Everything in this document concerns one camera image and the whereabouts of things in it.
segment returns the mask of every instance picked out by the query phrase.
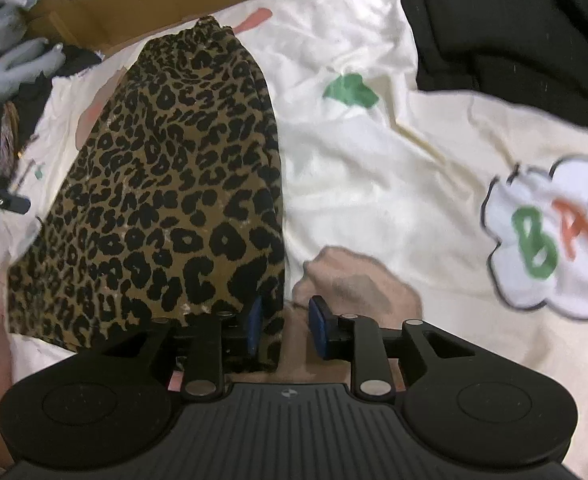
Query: orange letter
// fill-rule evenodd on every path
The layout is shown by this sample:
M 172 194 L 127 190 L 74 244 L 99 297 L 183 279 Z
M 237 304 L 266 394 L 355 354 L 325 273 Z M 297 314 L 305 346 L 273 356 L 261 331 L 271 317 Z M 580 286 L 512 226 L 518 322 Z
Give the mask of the orange letter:
M 578 237 L 579 234 L 585 232 L 588 239 L 588 218 L 577 205 L 557 198 L 552 202 L 552 207 L 561 213 L 561 238 L 563 239 L 563 245 L 565 247 L 565 253 L 567 257 L 573 261 L 576 257 L 576 251 L 572 246 L 572 240 Z

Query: cloud-shaped patch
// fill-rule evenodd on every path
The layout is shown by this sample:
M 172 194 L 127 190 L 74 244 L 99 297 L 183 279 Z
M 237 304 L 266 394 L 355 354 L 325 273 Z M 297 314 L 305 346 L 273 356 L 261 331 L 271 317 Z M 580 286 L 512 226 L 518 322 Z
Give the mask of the cloud-shaped patch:
M 487 264 L 505 303 L 588 319 L 588 158 L 496 178 L 481 222 L 496 240 Z

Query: white bedsheet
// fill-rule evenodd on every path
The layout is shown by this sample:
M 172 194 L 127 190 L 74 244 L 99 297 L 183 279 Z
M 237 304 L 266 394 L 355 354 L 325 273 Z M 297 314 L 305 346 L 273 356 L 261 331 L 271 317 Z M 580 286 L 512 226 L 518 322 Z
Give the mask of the white bedsheet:
M 216 18 L 237 25 L 258 7 L 273 16 L 239 38 L 263 70 L 279 128 L 287 297 L 303 263 L 325 246 L 377 258 L 418 291 L 427 322 L 568 388 L 580 418 L 565 464 L 588 479 L 588 322 L 548 306 L 506 306 L 487 266 L 496 242 L 481 226 L 495 176 L 504 182 L 517 163 L 549 171 L 562 157 L 588 155 L 588 131 L 471 92 L 416 91 L 417 53 L 400 0 L 252 0 Z M 31 242 L 29 219 L 46 216 L 74 160 L 78 117 L 143 45 L 54 81 L 40 138 L 21 163 L 44 164 L 43 178 L 32 172 L 24 184 L 26 222 L 1 213 L 0 254 L 6 248 L 16 259 Z M 362 75 L 376 105 L 323 98 L 347 73 Z M 14 349 L 19 377 L 69 355 L 21 336 Z

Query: blue gripper pad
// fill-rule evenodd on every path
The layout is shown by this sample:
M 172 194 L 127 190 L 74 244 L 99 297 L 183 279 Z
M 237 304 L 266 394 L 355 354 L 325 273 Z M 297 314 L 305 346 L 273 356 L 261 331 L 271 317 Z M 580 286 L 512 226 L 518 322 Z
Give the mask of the blue gripper pad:
M 256 357 L 258 353 L 258 344 L 261 341 L 261 322 L 263 321 L 263 298 L 258 296 L 253 305 L 249 316 L 247 316 L 247 353 L 250 357 Z
M 321 359 L 325 359 L 327 358 L 327 325 L 325 324 L 325 318 L 321 313 L 321 309 L 313 298 L 309 300 L 309 313 L 307 316 L 309 330 L 311 330 L 314 338 L 316 353 Z

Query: leopard print clothing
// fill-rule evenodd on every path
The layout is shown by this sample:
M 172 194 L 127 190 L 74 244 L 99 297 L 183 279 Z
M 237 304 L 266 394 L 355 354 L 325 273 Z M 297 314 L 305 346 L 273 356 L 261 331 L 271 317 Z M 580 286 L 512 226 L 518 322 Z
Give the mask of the leopard print clothing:
M 279 359 L 280 155 L 267 84 L 212 18 L 150 40 L 10 269 L 13 332 L 77 351 L 155 317 L 263 297 L 259 364 Z

